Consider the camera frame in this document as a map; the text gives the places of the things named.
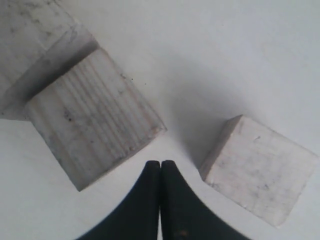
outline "white surface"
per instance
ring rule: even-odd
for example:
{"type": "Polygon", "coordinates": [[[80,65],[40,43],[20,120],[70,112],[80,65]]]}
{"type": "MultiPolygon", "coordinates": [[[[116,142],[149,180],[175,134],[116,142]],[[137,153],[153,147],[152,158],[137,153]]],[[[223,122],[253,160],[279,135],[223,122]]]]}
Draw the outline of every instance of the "white surface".
{"type": "Polygon", "coordinates": [[[27,122],[0,121],[0,239],[71,240],[104,218],[149,159],[173,159],[199,197],[253,240],[320,238],[320,169],[276,229],[202,182],[222,123],[246,114],[320,154],[316,0],[62,0],[168,132],[78,193],[27,122]]]}
{"type": "Polygon", "coordinates": [[[245,116],[228,121],[217,145],[199,170],[202,179],[275,227],[285,222],[319,162],[312,152],[245,116]]]}

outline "wood grain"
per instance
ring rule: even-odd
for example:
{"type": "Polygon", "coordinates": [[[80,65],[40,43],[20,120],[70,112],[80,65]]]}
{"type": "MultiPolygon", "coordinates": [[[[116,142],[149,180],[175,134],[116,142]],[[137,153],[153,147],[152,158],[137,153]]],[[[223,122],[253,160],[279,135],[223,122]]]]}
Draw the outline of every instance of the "wood grain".
{"type": "Polygon", "coordinates": [[[54,0],[2,0],[0,96],[74,24],[54,0]]]}
{"type": "Polygon", "coordinates": [[[166,130],[103,49],[37,94],[26,109],[79,191],[166,130]]]}
{"type": "Polygon", "coordinates": [[[288,217],[318,157],[245,116],[227,122],[200,174],[215,190],[272,226],[288,217]]]}

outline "white wooden block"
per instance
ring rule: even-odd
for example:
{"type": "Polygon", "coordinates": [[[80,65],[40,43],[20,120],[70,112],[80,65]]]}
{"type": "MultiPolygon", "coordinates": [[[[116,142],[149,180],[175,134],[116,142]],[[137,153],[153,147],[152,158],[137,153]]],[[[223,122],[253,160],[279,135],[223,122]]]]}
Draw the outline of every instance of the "white wooden block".
{"type": "Polygon", "coordinates": [[[79,191],[166,130],[103,49],[33,97],[26,110],[79,191]]]}
{"type": "Polygon", "coordinates": [[[54,0],[2,0],[0,96],[74,24],[54,0]]]}
{"type": "Polygon", "coordinates": [[[202,179],[272,226],[288,217],[318,157],[245,116],[229,120],[200,168],[202,179]]]}

